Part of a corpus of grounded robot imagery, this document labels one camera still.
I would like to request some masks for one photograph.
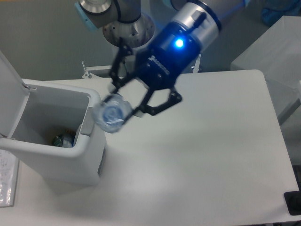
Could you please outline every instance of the white table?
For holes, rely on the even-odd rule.
[[[109,79],[57,81],[107,94]],[[263,75],[182,75],[183,101],[133,118],[109,148],[95,187],[43,179],[20,165],[15,206],[1,225],[236,226],[300,220],[283,193],[298,190]],[[125,96],[137,102],[142,86]],[[152,103],[162,100],[164,92]]]

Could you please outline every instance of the white trash bin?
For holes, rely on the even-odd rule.
[[[92,89],[22,80],[0,52],[0,149],[45,178],[85,185],[99,182],[106,139],[92,110],[100,101]],[[80,125],[74,147],[51,145],[55,136]]]

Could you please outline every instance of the trash bin lid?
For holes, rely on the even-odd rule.
[[[11,138],[29,97],[29,89],[0,51],[0,139]]]

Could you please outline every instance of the plastic bottle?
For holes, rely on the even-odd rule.
[[[105,132],[115,133],[121,129],[125,118],[131,113],[132,107],[119,94],[111,94],[94,108],[95,123]]]

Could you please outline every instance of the blue led light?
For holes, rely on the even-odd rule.
[[[183,39],[177,39],[177,41],[175,41],[175,46],[177,48],[182,48],[184,46]]]

